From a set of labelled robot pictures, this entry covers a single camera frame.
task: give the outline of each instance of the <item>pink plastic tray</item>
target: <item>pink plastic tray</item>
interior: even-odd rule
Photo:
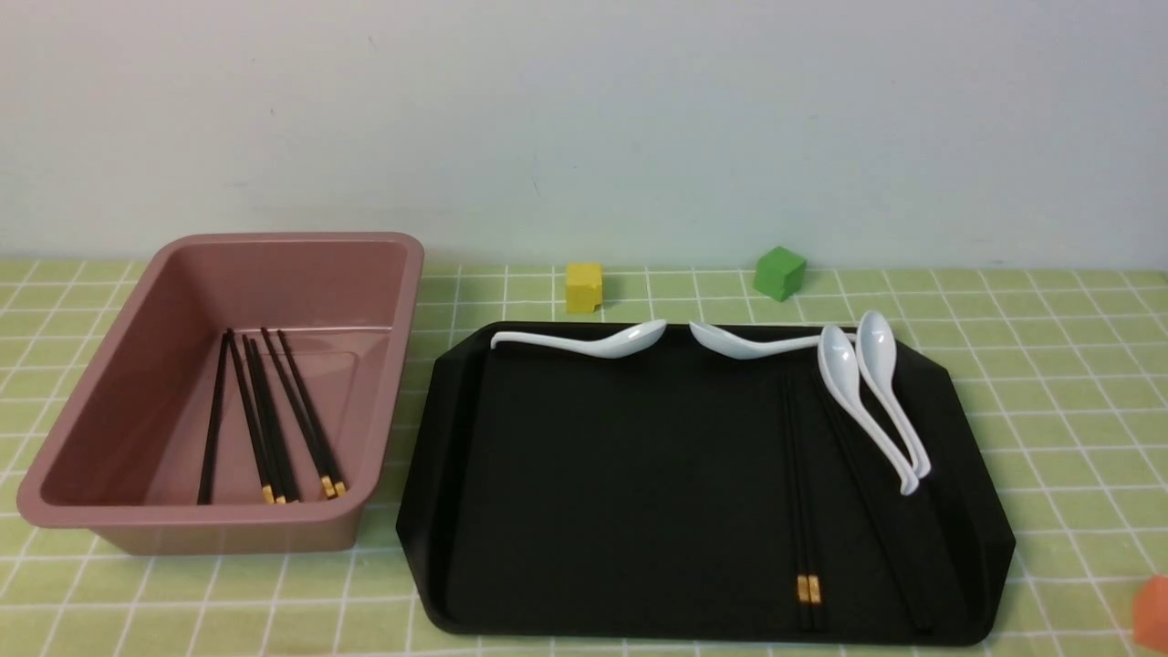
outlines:
[[[345,549],[381,476],[423,249],[397,233],[199,235],[154,256],[28,470],[33,525],[132,554]],[[224,328],[284,328],[348,495],[326,500],[277,394],[305,502],[265,504],[228,361],[215,495],[195,504]],[[269,379],[276,381],[271,362]]]

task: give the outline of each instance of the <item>yellow block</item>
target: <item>yellow block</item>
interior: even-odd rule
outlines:
[[[595,262],[573,262],[564,277],[564,300],[568,312],[589,313],[604,302],[600,265]]]

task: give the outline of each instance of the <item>green cube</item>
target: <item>green cube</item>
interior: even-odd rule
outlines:
[[[807,258],[783,247],[776,247],[758,258],[755,268],[755,289],[774,300],[786,300],[799,291]]]

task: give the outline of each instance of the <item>white ceramic spoon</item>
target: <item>white ceramic spoon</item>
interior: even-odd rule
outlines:
[[[904,445],[909,448],[909,461],[912,462],[912,472],[917,478],[924,479],[933,469],[933,464],[929,461],[925,445],[920,443],[920,436],[892,394],[892,374],[896,372],[896,338],[892,337],[892,327],[888,325],[888,319],[884,319],[883,314],[869,310],[860,319],[856,336],[858,336],[856,360],[860,364],[860,374],[904,438]]]
[[[572,340],[569,338],[542,336],[540,333],[500,331],[492,336],[491,348],[495,348],[495,345],[499,343],[524,343],[596,358],[625,358],[626,355],[652,347],[661,338],[666,324],[665,319],[654,319],[653,321],[630,326],[619,333],[599,340]]]
[[[805,350],[819,345],[820,340],[819,336],[807,336],[806,338],[787,338],[786,340],[774,340],[772,343],[756,343],[755,340],[739,338],[725,328],[703,321],[690,321],[689,332],[694,334],[694,339],[701,343],[703,347],[736,360],[752,360],[795,350]],[[856,339],[855,336],[847,336],[849,340]]]
[[[864,409],[860,400],[860,367],[856,365],[856,352],[843,331],[834,324],[823,327],[819,343],[819,372],[823,376],[827,390],[843,407],[860,427],[871,437],[884,457],[892,464],[901,477],[901,495],[911,495],[920,483],[913,473],[901,450],[892,444],[892,438],[880,428],[876,420]]]

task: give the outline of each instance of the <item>black serving tray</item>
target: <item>black serving tray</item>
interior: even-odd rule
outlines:
[[[619,360],[489,347],[502,330],[597,339],[625,326],[496,323],[436,361],[397,521],[436,625],[798,643],[986,637],[1015,539],[943,367],[898,345],[895,390],[933,463],[904,497],[827,395],[815,350],[737,361],[686,325]],[[819,332],[728,328],[753,340]],[[795,595],[787,434],[800,441],[818,546],[814,630],[801,629]]]

